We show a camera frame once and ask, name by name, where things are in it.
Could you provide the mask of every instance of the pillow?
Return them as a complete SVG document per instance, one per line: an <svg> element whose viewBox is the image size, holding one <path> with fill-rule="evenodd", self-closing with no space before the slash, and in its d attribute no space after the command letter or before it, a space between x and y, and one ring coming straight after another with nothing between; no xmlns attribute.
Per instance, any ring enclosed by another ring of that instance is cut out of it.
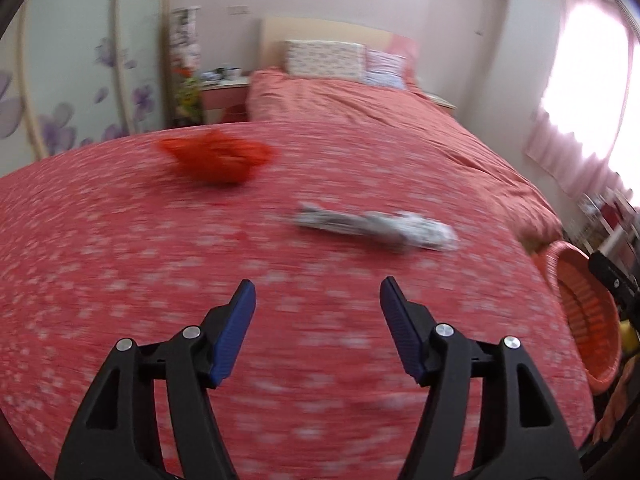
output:
<svg viewBox="0 0 640 480"><path fill-rule="evenodd" d="M386 86L406 90L404 70L406 59L396 54L367 49L367 72L363 82L372 86Z"/></svg>
<svg viewBox="0 0 640 480"><path fill-rule="evenodd" d="M323 77L362 81L365 47L341 41L287 41L287 73L298 77Z"/></svg>

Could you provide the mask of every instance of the silver screw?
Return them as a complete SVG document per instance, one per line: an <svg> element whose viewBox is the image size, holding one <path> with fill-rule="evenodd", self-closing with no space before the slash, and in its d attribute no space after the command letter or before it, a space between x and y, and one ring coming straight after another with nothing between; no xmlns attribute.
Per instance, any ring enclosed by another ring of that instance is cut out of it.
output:
<svg viewBox="0 0 640 480"><path fill-rule="evenodd" d="M520 340L513 336L513 335L508 335L507 337L504 338L504 345L507 348L511 348L512 350L515 350L517 348L520 348Z"/></svg>
<svg viewBox="0 0 640 480"><path fill-rule="evenodd" d="M185 339L196 339L200 335L199 326L188 326L182 331L182 337Z"/></svg>
<svg viewBox="0 0 640 480"><path fill-rule="evenodd" d="M121 339L116 343L116 348L121 352L126 352L133 346L133 341L128 337Z"/></svg>
<svg viewBox="0 0 640 480"><path fill-rule="evenodd" d="M442 337L450 337L453 335L453 327L446 323L441 323L436 327L436 333Z"/></svg>

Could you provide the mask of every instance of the wrinkled bed sheet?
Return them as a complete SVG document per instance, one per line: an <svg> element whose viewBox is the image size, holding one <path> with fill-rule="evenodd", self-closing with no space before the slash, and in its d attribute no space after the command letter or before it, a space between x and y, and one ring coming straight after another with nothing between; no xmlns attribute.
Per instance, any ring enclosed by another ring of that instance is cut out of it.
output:
<svg viewBox="0 0 640 480"><path fill-rule="evenodd" d="M561 223L539 190L476 136L409 85L408 91L361 83L256 72L248 98L252 121L341 121L412 130L454 163L491 212L525 246L561 237Z"/></svg>
<svg viewBox="0 0 640 480"><path fill-rule="evenodd" d="M71 150L0 179L0 408L48 473L116 341L169 338L243 278L257 309L234 373L211 395L242 480L398 477L426 393L404 373L378 303L389 275L470 338L521 338L582 441L593 404L562 309L507 228L482 226L486 203L436 149L388 126L229 124L276 155L254 180L217 188L177 176L158 148L202 130ZM301 228L299 202L420 211L450 224L459 248L397 254ZM156 393L177 472L160 384ZM462 467L480 395L474 381Z"/></svg>

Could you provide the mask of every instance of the curtain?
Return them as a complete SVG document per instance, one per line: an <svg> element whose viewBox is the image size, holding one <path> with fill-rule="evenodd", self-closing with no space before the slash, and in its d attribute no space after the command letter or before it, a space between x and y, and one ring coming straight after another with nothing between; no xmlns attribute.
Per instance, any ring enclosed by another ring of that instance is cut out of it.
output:
<svg viewBox="0 0 640 480"><path fill-rule="evenodd" d="M638 42L613 2L563 1L556 59L525 154L572 198L607 187L631 198L629 188L640 184L630 164L630 150L640 156L632 134L640 124Z"/></svg>

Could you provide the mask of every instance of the red patterned fabric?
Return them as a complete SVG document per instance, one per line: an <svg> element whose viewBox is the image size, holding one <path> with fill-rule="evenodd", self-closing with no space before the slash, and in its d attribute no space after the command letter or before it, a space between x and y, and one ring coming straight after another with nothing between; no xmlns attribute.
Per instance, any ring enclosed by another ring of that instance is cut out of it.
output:
<svg viewBox="0 0 640 480"><path fill-rule="evenodd" d="M383 126L223 129L276 149L244 186L176 176L157 140L177 130L73 150L0 180L0 406L47 472L119 338L169 338L226 303L242 278L257 287L257 310L233 375L211 397L243 480L396 478L426 393L404 374L378 304L388 275L469 337L519 336L581 441L592 403L561 308L440 152ZM449 223L460 249L395 254L299 228L299 201L418 212ZM478 386L461 468L472 459ZM159 427L175 470L165 404Z"/></svg>

